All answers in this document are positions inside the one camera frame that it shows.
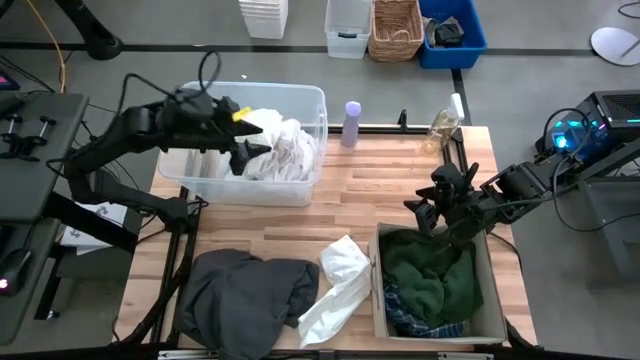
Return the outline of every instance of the green towel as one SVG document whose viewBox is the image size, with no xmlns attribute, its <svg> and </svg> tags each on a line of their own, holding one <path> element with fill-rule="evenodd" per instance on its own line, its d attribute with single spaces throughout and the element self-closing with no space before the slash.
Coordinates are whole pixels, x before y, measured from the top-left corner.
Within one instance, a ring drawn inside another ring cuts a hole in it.
<svg viewBox="0 0 640 360">
<path fill-rule="evenodd" d="M 380 237 L 380 252 L 400 299 L 429 327 L 468 320 L 482 306 L 473 242 L 453 244 L 403 229 Z"/>
</svg>

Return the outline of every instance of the lavender water bottle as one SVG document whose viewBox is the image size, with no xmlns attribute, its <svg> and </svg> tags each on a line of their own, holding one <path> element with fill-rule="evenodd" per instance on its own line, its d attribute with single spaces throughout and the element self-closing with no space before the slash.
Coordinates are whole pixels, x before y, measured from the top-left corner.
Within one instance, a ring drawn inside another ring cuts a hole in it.
<svg viewBox="0 0 640 360">
<path fill-rule="evenodd" d="M 344 147 L 352 148 L 358 142 L 358 119 L 360 119 L 360 103 L 349 101 L 345 104 L 344 109 L 347 113 L 342 125 L 342 141 Z"/>
</svg>

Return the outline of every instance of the gray cloth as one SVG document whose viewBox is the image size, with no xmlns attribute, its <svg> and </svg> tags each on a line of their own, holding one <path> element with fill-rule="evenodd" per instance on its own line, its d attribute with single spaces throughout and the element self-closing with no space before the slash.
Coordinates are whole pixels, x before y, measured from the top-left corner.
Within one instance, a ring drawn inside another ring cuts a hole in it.
<svg viewBox="0 0 640 360">
<path fill-rule="evenodd" d="M 298 326 L 318 293 L 318 265 L 306 260 L 263 261 L 232 249 L 196 258 L 175 318 L 176 328 L 222 360 L 260 359 L 282 324 Z"/>
</svg>

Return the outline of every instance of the wooden tabletop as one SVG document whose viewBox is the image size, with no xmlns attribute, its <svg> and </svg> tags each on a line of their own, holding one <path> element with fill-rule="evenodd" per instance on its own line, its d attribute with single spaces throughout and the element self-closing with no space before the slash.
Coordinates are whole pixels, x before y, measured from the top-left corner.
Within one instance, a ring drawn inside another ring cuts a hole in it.
<svg viewBox="0 0 640 360">
<path fill-rule="evenodd" d="M 480 164 L 474 180 L 474 185 L 478 186 L 497 172 L 489 130 L 464 127 L 463 134 L 469 164 Z M 294 258 L 317 262 L 319 253 L 345 234 L 349 234 L 366 254 L 378 222 L 416 226 L 413 213 L 405 209 L 402 202 L 416 198 L 416 189 L 432 185 L 431 172 L 442 164 L 441 156 L 431 158 L 418 153 L 422 138 L 418 135 L 361 135 L 355 150 L 346 150 L 340 147 L 339 137 L 330 136 L 322 178 L 314 187 L 309 206 L 264 208 L 211 204 L 202 212 L 195 255 L 234 248 L 265 260 Z M 156 172 L 152 194 L 178 196 L 179 189 L 178 183 Z M 162 224 L 156 220 L 140 236 L 161 228 Z M 498 225 L 494 232 L 513 241 L 508 226 Z M 157 235 L 136 249 L 116 324 L 116 332 L 121 338 L 131 333 L 158 296 L 169 237 L 168 233 Z M 525 339 L 536 343 L 517 257 L 492 236 L 487 237 L 487 241 L 504 313 Z M 329 288 L 330 284 L 321 275 L 318 298 Z M 175 296 L 167 308 L 162 339 L 170 330 L 174 308 Z M 298 344 L 297 330 L 283 326 L 274 348 L 298 349 Z M 180 347 L 202 346 L 181 336 Z M 336 336 L 311 347 L 387 351 L 468 348 L 375 338 L 370 298 L 360 305 Z"/>
</svg>

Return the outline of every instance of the blue bin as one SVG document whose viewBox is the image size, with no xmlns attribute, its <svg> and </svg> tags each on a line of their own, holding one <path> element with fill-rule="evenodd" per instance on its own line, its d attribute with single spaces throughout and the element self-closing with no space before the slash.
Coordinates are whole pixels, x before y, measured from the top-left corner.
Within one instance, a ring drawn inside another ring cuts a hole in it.
<svg viewBox="0 0 640 360">
<path fill-rule="evenodd" d="M 471 68 L 487 50 L 487 40 L 473 0 L 420 0 L 420 12 L 422 16 L 434 18 L 439 23 L 453 16 L 464 31 L 462 45 L 455 48 L 432 48 L 425 36 L 424 47 L 420 52 L 420 66 L 423 68 Z"/>
</svg>

